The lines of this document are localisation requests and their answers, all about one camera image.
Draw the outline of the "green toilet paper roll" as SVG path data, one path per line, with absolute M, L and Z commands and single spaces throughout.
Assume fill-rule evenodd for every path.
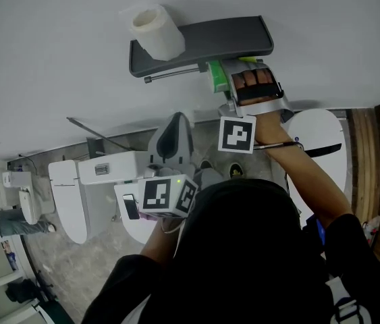
M 256 63 L 258 59 L 256 57 L 239 57 L 227 60 Z M 227 81 L 219 62 L 219 60 L 207 62 L 207 74 L 213 93 L 228 91 Z

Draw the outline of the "black smartphone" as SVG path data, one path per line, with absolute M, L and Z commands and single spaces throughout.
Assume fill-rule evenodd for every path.
M 140 214 L 138 211 L 137 201 L 132 194 L 125 194 L 122 196 L 124 206 L 130 220 L 139 220 Z

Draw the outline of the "white long smart toilet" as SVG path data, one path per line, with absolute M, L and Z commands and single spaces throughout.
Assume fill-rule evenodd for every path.
M 74 160 L 49 164 L 55 207 L 68 237 L 83 244 L 104 232 L 117 215 L 113 184 L 82 183 Z

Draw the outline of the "white toilet paper roll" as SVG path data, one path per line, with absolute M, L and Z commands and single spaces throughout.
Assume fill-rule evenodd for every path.
M 158 4 L 130 7 L 119 17 L 139 45 L 155 60 L 169 61 L 186 50 L 184 35 Z

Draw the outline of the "white oval smart toilet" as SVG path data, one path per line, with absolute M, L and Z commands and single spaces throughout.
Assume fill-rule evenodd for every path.
M 309 109 L 297 113 L 285 123 L 284 128 L 343 190 L 346 185 L 347 152 L 339 119 L 328 110 Z

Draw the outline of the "blue screen handheld device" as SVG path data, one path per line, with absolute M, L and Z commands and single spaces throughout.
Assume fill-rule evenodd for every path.
M 306 232 L 311 244 L 319 251 L 325 250 L 325 229 L 315 215 L 306 220 L 303 230 Z

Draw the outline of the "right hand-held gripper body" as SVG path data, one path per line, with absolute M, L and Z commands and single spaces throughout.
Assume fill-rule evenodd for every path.
M 276 80 L 267 64 L 260 59 L 256 63 L 236 62 L 236 74 L 257 69 L 269 70 L 273 77 L 273 83 L 236 90 L 235 101 L 230 99 L 229 91 L 223 92 L 227 103 L 219 108 L 221 116 L 219 151 L 253 153 L 257 115 L 278 112 L 282 123 L 286 123 L 294 116 L 294 111 L 281 84 Z

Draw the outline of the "thin black rod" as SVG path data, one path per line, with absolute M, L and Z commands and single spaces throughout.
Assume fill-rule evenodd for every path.
M 96 136 L 96 137 L 98 137 L 100 139 L 103 139 L 103 140 L 105 140 L 105 141 L 107 141 L 107 142 L 109 142 L 109 143 L 111 143 L 111 144 L 113 144 L 113 145 L 115 145 L 115 146 L 117 146 L 117 147 L 125 150 L 125 151 L 136 151 L 136 149 L 134 149 L 134 148 L 131 148 L 131 147 L 128 147 L 128 146 L 124 146 L 124 145 L 122 145 L 122 144 L 120 144 L 118 142 L 115 142 L 112 139 L 110 139 L 110 138 L 108 138 L 108 137 L 106 137 L 106 136 L 104 136 L 104 135 L 102 135 L 102 134 L 100 134 L 100 133 L 92 130 L 91 128 L 85 126 L 84 124 L 82 124 L 80 121 L 78 121 L 77 119 L 75 119 L 73 117 L 66 117 L 66 120 L 68 120 L 71 124 L 74 124 L 75 126 L 78 126 L 79 128 L 81 128 L 81 129 L 89 132 L 90 134 L 92 134 L 92 135 L 94 135 L 94 136 Z

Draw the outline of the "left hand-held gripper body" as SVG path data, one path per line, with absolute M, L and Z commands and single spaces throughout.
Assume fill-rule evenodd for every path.
M 138 189 L 141 213 L 156 218 L 185 219 L 192 210 L 198 185 L 179 170 L 149 165 L 138 181 Z

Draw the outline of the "person's black shirt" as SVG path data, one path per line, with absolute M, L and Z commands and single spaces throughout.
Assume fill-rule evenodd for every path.
M 266 180 L 232 180 L 196 198 L 175 256 L 120 258 L 82 324 L 329 324 L 327 281 L 380 324 L 380 263 L 351 214 L 325 232 L 325 253 L 301 230 L 291 198 Z

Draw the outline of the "black wall shelf holder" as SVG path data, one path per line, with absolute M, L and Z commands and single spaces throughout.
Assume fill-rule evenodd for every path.
M 137 40 L 130 41 L 129 71 L 135 78 L 205 63 L 239 57 L 267 56 L 274 42 L 261 16 L 226 18 L 180 26 L 186 50 L 169 61 L 153 59 Z

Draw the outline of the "white toilet with tank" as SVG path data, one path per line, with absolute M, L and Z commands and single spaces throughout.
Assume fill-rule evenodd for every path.
M 145 169 L 151 165 L 145 151 L 127 151 L 90 159 L 79 163 L 78 169 L 84 185 L 110 185 L 114 190 L 119 216 L 128 234 L 141 244 L 146 244 L 156 221 L 130 220 L 122 196 L 132 194 L 139 209 L 138 181 L 144 177 Z

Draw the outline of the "small white toilet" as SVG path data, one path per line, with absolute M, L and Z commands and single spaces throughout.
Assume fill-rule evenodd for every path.
M 40 180 L 40 184 L 46 185 L 45 193 L 34 185 L 31 172 L 0 170 L 0 196 L 3 206 L 19 207 L 27 223 L 38 223 L 43 216 L 55 212 L 47 179 Z

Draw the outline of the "person's right hand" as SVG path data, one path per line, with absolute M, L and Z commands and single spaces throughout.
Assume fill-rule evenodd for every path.
M 232 79 L 236 90 L 273 83 L 273 77 L 267 69 L 246 70 L 239 74 L 233 74 Z

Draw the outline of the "person's grey trousers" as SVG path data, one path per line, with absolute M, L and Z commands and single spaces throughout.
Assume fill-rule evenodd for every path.
M 225 178 L 213 168 L 204 168 L 194 174 L 193 180 L 198 186 L 197 193 L 199 193 L 209 186 L 224 182 Z

